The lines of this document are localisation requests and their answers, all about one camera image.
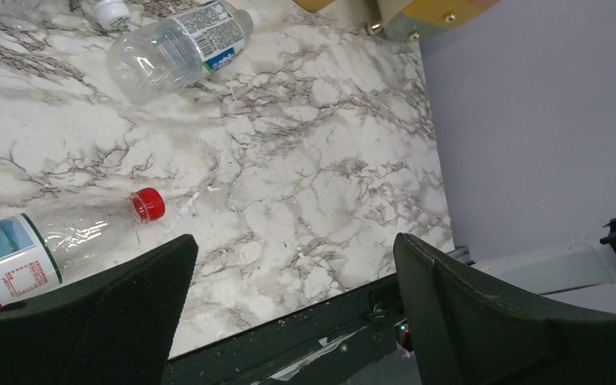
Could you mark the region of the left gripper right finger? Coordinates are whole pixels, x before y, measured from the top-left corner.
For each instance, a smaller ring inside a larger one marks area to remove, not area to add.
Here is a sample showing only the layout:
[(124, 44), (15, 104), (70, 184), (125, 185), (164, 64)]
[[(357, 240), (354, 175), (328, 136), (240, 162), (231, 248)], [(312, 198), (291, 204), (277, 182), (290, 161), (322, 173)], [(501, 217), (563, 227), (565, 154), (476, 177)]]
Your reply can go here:
[(424, 384), (616, 384), (616, 314), (503, 282), (399, 233), (393, 254)]

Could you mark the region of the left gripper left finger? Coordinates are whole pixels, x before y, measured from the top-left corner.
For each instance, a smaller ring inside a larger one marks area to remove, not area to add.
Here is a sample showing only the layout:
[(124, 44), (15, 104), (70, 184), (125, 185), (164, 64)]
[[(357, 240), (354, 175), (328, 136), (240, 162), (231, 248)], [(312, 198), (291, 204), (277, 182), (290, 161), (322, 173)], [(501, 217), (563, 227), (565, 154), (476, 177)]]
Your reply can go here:
[(0, 309), (0, 384), (158, 384), (198, 247), (181, 235)]

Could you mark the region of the red label bottle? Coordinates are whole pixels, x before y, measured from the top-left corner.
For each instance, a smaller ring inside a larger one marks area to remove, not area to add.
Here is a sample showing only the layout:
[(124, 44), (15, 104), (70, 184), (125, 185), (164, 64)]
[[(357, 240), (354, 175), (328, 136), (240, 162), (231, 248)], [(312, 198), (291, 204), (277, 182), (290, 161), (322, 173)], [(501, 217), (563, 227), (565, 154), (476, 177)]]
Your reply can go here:
[(154, 188), (127, 196), (86, 195), (0, 220), (0, 308), (80, 278), (91, 259), (115, 251), (166, 203)]

